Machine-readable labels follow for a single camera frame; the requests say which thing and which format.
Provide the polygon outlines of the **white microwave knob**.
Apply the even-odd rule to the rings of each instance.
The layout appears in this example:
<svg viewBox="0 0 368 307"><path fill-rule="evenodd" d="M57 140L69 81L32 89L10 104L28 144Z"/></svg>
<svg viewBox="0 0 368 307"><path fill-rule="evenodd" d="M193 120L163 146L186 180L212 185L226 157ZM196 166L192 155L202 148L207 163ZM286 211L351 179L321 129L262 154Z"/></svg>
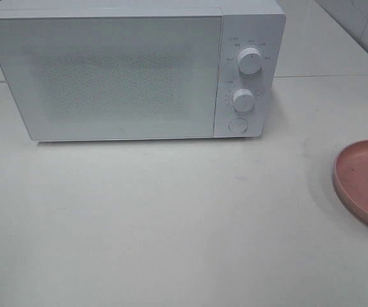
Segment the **white microwave knob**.
<svg viewBox="0 0 368 307"><path fill-rule="evenodd" d="M238 89L232 95L232 105L237 112L251 111L255 106L255 96L248 89Z"/></svg>
<svg viewBox="0 0 368 307"><path fill-rule="evenodd" d="M236 56L238 69L245 75L253 75L262 68L262 52L257 46L242 48Z"/></svg>

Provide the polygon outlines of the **white microwave door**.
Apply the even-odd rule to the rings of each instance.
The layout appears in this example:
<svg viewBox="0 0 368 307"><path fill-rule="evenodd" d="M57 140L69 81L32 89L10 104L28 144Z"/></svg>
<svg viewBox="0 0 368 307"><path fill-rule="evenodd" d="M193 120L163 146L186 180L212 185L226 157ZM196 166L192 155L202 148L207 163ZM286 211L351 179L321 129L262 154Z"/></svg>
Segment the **white microwave door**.
<svg viewBox="0 0 368 307"><path fill-rule="evenodd" d="M220 17L0 20L0 66L35 141L213 134Z"/></svg>

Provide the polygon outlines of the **pink round plate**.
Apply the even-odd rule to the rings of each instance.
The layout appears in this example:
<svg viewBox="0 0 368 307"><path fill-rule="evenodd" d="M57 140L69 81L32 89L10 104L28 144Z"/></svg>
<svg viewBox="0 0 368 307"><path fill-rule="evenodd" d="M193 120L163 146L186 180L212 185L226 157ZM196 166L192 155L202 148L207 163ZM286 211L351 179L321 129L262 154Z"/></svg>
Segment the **pink round plate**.
<svg viewBox="0 0 368 307"><path fill-rule="evenodd" d="M368 139L352 143L338 154L333 186L343 205L368 225Z"/></svg>

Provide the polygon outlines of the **round white door button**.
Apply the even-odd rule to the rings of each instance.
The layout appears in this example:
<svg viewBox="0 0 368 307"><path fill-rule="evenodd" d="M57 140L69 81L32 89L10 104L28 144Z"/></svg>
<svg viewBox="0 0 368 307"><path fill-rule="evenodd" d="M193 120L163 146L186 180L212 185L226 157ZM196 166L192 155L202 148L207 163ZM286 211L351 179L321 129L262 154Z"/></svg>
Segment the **round white door button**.
<svg viewBox="0 0 368 307"><path fill-rule="evenodd" d="M248 122L243 118L236 118L229 123L228 128L233 133L243 134L248 129Z"/></svg>

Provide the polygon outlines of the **upper white microwave knob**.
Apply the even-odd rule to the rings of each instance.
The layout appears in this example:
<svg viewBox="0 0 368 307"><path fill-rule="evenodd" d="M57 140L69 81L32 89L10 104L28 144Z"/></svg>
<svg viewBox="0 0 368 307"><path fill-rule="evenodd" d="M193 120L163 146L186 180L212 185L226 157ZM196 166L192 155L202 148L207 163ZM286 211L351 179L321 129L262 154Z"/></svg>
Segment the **upper white microwave knob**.
<svg viewBox="0 0 368 307"><path fill-rule="evenodd" d="M262 68L262 52L257 46L242 48L236 56L238 69L245 75L253 75Z"/></svg>

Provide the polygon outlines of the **white microwave oven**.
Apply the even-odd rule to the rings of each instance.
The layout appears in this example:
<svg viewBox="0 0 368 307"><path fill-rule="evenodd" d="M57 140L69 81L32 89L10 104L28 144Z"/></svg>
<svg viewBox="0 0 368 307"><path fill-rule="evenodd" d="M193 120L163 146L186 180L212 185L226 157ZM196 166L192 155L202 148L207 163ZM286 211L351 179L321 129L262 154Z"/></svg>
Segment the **white microwave oven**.
<svg viewBox="0 0 368 307"><path fill-rule="evenodd" d="M149 19L220 17L221 38L216 82L213 134L205 138L243 138L262 134L282 43L286 16L276 1L1 1L0 20L17 19ZM236 56L254 45L262 52L262 68L253 75L239 71ZM255 106L237 112L232 95L248 89ZM243 134L229 130L236 118L248 122Z"/></svg>

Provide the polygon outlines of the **lower white microwave knob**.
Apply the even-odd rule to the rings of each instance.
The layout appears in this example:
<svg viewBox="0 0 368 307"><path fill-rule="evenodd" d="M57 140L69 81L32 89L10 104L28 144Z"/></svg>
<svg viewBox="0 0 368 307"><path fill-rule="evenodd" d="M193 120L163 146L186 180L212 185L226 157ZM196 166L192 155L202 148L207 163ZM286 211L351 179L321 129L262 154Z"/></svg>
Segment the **lower white microwave knob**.
<svg viewBox="0 0 368 307"><path fill-rule="evenodd" d="M255 106L255 96L248 89L238 89L232 95L232 105L237 112L251 111Z"/></svg>

